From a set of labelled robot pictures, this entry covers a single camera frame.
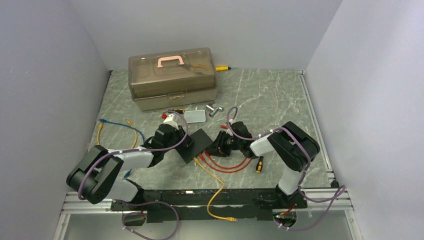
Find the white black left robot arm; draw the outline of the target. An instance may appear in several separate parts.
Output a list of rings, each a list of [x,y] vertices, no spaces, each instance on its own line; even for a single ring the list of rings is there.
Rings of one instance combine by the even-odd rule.
[[[97,204],[117,196],[129,209],[137,210],[144,203],[144,196],[139,193],[141,186],[118,179],[118,174],[134,168],[154,167],[168,151],[185,151],[194,143],[181,125],[163,123],[153,136],[135,148],[109,150],[99,144],[93,146],[68,174],[66,184],[77,191],[80,200]]]

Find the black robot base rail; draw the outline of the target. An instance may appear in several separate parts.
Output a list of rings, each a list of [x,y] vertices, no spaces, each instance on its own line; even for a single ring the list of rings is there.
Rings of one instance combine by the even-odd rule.
[[[217,220],[219,217],[271,221],[278,212],[306,209],[306,200],[298,195],[285,202],[277,196],[276,188],[239,189],[143,189],[132,201],[118,196],[107,197],[115,202],[112,211],[143,212],[148,223],[175,220]]]

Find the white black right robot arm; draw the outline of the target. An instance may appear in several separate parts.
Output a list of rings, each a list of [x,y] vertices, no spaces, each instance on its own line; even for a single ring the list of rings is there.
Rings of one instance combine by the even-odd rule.
[[[233,122],[221,130],[205,150],[210,156],[228,157],[231,151],[240,151],[244,157],[256,159],[267,153],[277,154],[285,164],[275,191],[276,203],[289,207],[300,195],[298,186],[302,173],[320,152],[316,140],[291,121],[280,130],[271,130],[265,136],[254,138],[242,121]]]

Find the small white switch box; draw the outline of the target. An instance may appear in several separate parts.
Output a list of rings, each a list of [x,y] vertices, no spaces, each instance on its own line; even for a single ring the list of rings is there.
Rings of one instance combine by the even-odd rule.
[[[206,121],[205,110],[188,110],[184,112],[184,119],[188,124],[204,123]]]

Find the black network switch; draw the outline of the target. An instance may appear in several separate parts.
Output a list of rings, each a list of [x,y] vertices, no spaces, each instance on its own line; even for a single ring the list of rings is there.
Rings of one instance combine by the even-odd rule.
[[[176,147],[176,151],[188,165],[195,157],[201,154],[207,147],[213,143],[213,140],[201,128],[191,135],[188,135],[184,142]]]

